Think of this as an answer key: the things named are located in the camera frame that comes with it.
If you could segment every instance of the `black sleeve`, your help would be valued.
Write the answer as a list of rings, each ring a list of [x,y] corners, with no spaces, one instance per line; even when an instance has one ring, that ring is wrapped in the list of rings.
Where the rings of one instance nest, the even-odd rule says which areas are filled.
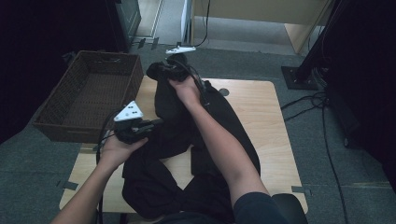
[[[274,200],[261,192],[250,192],[240,197],[233,206],[233,214],[237,224],[288,223]]]

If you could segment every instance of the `gray carpet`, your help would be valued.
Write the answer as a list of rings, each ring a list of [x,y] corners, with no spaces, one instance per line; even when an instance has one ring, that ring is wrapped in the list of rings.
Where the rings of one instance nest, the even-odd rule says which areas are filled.
[[[132,49],[146,70],[163,61],[171,47]],[[303,57],[198,49],[186,54],[202,77],[269,80],[281,105],[315,91],[288,90],[280,66],[298,66]],[[301,102],[284,118],[310,107]],[[309,223],[345,223],[338,188],[326,153],[320,109],[286,122],[291,147],[306,194]],[[396,195],[380,164],[365,151],[344,148],[344,136],[331,108],[325,109],[330,153],[340,179],[349,223],[394,223]],[[0,223],[48,223],[59,211],[63,191],[59,180],[70,176],[79,144],[54,143],[30,124],[0,146]],[[118,223],[115,214],[106,223]]]

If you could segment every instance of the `wire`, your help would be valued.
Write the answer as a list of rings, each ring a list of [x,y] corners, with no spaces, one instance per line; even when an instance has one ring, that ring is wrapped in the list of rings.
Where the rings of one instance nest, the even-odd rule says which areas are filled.
[[[326,146],[326,152],[327,152],[327,156],[329,158],[330,165],[332,167],[332,173],[334,174],[335,182],[337,183],[338,192],[340,193],[341,204],[343,205],[343,211],[344,211],[344,219],[345,219],[346,224],[348,224],[349,221],[347,219],[347,208],[346,208],[346,203],[344,200],[344,194],[341,189],[340,180],[338,179],[338,175],[335,172],[334,164],[332,163],[332,156],[330,155],[329,144],[327,141],[326,122],[325,122],[325,118],[324,118],[324,108],[325,108],[325,106],[322,107],[322,123],[323,123],[323,136],[324,136],[324,142],[325,142],[325,146]]]
[[[136,46],[136,45],[139,45],[140,44],[140,42],[134,42],[131,46]],[[153,45],[153,43],[144,43],[143,44],[144,46],[146,46],[146,45]],[[157,46],[166,46],[166,47],[174,47],[175,45],[173,45],[173,44],[160,44],[160,43],[158,43],[157,44]],[[191,45],[180,45],[179,47],[191,47]]]
[[[318,68],[318,67],[313,67],[313,68],[312,68],[312,74],[314,75],[316,81],[317,81],[323,88],[326,88],[326,87],[327,87],[327,82],[323,79],[323,74],[322,74],[322,73],[326,73],[327,70],[326,70],[326,72],[325,72],[324,70],[326,70],[326,69],[324,69],[324,68]]]
[[[298,100],[295,100],[295,101],[292,101],[292,102],[290,102],[288,104],[283,105],[281,107],[281,110],[283,110],[283,109],[285,109],[285,108],[287,108],[287,107],[289,107],[291,105],[294,105],[294,104],[296,104],[296,103],[298,103],[298,102],[300,102],[302,100],[307,100],[307,99],[311,100],[311,104],[313,106],[311,108],[308,108],[306,110],[301,111],[300,113],[298,113],[298,114],[296,114],[294,116],[291,116],[291,117],[285,119],[285,121],[290,120],[290,119],[294,119],[297,116],[305,113],[306,111],[312,110],[314,108],[321,108],[321,111],[322,111],[322,125],[323,125],[323,137],[324,137],[324,142],[325,142],[325,146],[326,146],[326,153],[327,153],[327,156],[329,158],[330,165],[332,167],[332,173],[334,175],[335,182],[337,184],[338,192],[340,194],[341,204],[343,206],[343,211],[344,211],[345,223],[348,224],[349,222],[348,222],[348,218],[347,218],[347,208],[346,208],[346,203],[345,203],[345,199],[344,199],[344,194],[343,194],[343,191],[341,189],[340,180],[338,178],[338,175],[335,172],[334,164],[332,162],[332,155],[330,154],[329,143],[328,143],[328,139],[327,139],[326,121],[325,121],[324,111],[325,111],[326,105],[328,104],[328,98],[327,98],[325,92],[317,92],[317,93],[315,93],[313,95],[301,97]]]
[[[202,9],[202,11],[204,11],[204,1],[201,1],[201,9]],[[205,29],[207,31],[207,25],[205,24],[205,17],[202,17],[202,25],[205,27]],[[210,39],[207,38],[206,40],[207,40],[207,44],[206,45],[208,46],[210,44]]]
[[[197,45],[194,45],[194,47],[199,47],[199,46],[201,46],[202,44],[204,44],[204,42],[205,42],[206,39],[207,39],[207,22],[208,22],[208,19],[209,19],[209,10],[210,10],[210,0],[209,0],[209,2],[207,3],[207,10],[206,10],[206,25],[204,25],[204,27],[205,27],[205,29],[206,29],[205,37],[204,37],[204,39],[202,40],[201,43],[199,43],[199,44],[197,44]]]
[[[109,136],[103,137],[104,134],[105,134],[106,126],[107,126],[108,122],[110,121],[110,119],[111,119],[115,114],[120,113],[120,111],[121,111],[121,109],[117,109],[117,110],[111,112],[111,113],[108,114],[107,117],[105,118],[105,122],[103,122],[102,129],[101,129],[101,131],[100,131],[100,133],[99,133],[99,139],[98,139],[97,150],[96,150],[96,165],[97,165],[97,164],[99,163],[99,161],[100,161],[100,152],[101,152],[101,148],[102,148],[102,145],[103,145],[103,141],[106,140],[108,137],[114,135],[114,134],[111,134],[111,135],[109,135]],[[103,194],[102,194],[102,197],[101,197],[100,200],[99,200],[97,217],[98,217],[98,219],[99,219],[99,223],[100,223],[100,224],[103,224]]]
[[[332,14],[332,17],[329,20],[327,20],[326,28],[323,30],[324,33],[323,33],[322,43],[321,43],[321,53],[322,53],[323,60],[326,63],[331,63],[332,62],[332,58],[331,57],[327,57],[325,55],[325,53],[324,53],[324,40],[326,38],[326,34],[327,34],[328,30],[332,26],[332,21],[334,20],[334,17],[337,15],[337,11],[338,11],[339,7],[341,6],[341,3],[342,3],[342,0],[340,0],[340,2],[338,3],[337,8],[335,9],[334,13]]]
[[[308,38],[308,51],[311,50],[311,48],[309,47],[310,42],[311,42],[311,36],[309,36]]]
[[[206,97],[204,95],[205,84],[203,83],[203,81],[202,81],[200,75],[198,74],[197,70],[194,67],[192,67],[191,65],[186,66],[185,64],[183,64],[183,63],[181,63],[181,62],[179,62],[177,60],[174,60],[174,59],[169,59],[168,58],[166,60],[174,62],[174,63],[177,63],[178,65],[180,65],[184,70],[187,71],[189,76],[191,76],[192,79],[194,79],[195,86],[198,88],[198,91],[200,92],[201,98],[202,98],[202,100],[204,102],[204,107],[205,107],[206,111],[210,114],[210,108],[209,108],[210,103],[207,101],[207,99],[206,99]],[[195,72],[195,75],[198,76],[198,78],[195,75],[192,74],[190,69],[192,69]]]

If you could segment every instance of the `woven basket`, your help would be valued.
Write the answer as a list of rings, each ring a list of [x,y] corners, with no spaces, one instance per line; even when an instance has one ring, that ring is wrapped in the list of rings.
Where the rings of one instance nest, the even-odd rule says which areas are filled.
[[[142,79],[138,55],[81,51],[33,124],[51,141],[97,143],[106,117],[136,98]]]

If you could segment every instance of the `wooden table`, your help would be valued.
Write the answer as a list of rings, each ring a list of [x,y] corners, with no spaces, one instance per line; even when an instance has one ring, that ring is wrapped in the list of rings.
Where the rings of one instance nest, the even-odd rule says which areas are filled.
[[[276,90],[269,81],[208,79],[218,90],[227,89],[226,99],[240,118],[253,146],[256,148],[262,168],[262,181],[271,194],[292,193],[308,211],[303,193],[293,193],[291,186],[300,187],[301,181],[291,151],[288,133],[280,111]],[[144,119],[156,119],[154,94],[156,81],[144,77],[136,102],[144,113]],[[178,185],[184,189],[192,179],[190,151],[164,162]],[[92,145],[84,145],[69,181],[80,186],[95,167]],[[111,176],[104,193],[104,212],[133,213],[134,210],[122,199],[122,166]],[[65,189],[60,207],[73,197],[74,190]]]

